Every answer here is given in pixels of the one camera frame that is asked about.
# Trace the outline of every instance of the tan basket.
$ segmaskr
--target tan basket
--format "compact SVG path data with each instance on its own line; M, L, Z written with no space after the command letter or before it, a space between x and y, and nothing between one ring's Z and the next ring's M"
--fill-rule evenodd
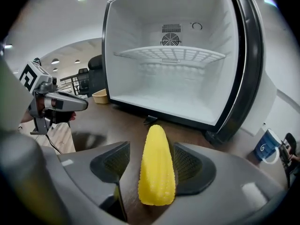
M106 104L108 103L106 89L95 92L93 95L95 103Z

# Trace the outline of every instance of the refrigerator shelf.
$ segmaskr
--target refrigerator shelf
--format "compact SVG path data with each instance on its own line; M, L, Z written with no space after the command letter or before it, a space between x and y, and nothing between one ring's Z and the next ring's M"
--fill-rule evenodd
M224 54L196 47L185 46L151 46L140 47L122 52L115 52L114 55L132 59L170 59L187 60L201 63L211 63L225 58Z

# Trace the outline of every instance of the plastic container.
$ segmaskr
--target plastic container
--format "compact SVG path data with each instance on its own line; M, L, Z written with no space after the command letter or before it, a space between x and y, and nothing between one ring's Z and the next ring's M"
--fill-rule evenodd
M265 162L266 158L277 152L280 144L281 140L271 129L268 129L256 145L254 154L259 161Z
M92 94L92 96L94 98L95 103L101 103L101 104L108 103L106 89L95 92L94 94Z

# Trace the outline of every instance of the robotic arm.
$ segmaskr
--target robotic arm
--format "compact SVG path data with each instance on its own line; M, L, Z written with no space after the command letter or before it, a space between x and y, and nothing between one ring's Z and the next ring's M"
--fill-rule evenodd
M68 122L75 111L87 109L89 103L75 95L58 91L57 80L41 66L29 61L19 77L20 82L33 95L28 107L34 119L35 129L31 134L45 135L51 125ZM38 110L38 100L44 98L45 108Z

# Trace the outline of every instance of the mug handle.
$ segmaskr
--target mug handle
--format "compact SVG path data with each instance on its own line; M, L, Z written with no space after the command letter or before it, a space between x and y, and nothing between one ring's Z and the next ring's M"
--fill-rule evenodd
M266 163L266 164L275 164L277 162L277 160L279 159L279 148L275 147L275 151L276 151L276 156L274 158L274 160L272 162L268 162L265 158L263 158L262 160Z

